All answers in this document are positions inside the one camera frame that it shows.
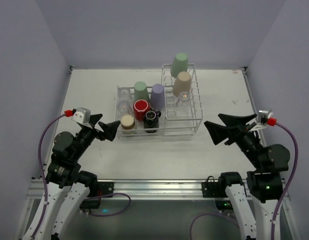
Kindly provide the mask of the light green cup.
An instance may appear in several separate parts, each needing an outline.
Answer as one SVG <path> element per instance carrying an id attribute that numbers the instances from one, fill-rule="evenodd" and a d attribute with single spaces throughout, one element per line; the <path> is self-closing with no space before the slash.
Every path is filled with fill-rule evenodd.
<path id="1" fill-rule="evenodd" d="M 188 55 L 184 52 L 179 52 L 175 55 L 170 73 L 171 76 L 176 78 L 180 72 L 188 71 Z"/>

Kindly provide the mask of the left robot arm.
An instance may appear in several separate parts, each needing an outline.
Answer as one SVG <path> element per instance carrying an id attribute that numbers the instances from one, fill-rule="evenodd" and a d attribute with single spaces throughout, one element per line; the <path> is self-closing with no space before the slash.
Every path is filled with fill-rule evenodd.
<path id="1" fill-rule="evenodd" d="M 71 118 L 81 129 L 75 135 L 63 131 L 54 138 L 51 162 L 42 174 L 44 192 L 24 240 L 60 240 L 84 199 L 96 193 L 97 176 L 81 170 L 78 161 L 95 139 L 115 139 L 120 121 L 103 123 L 102 116 L 85 108 L 60 115 Z"/>

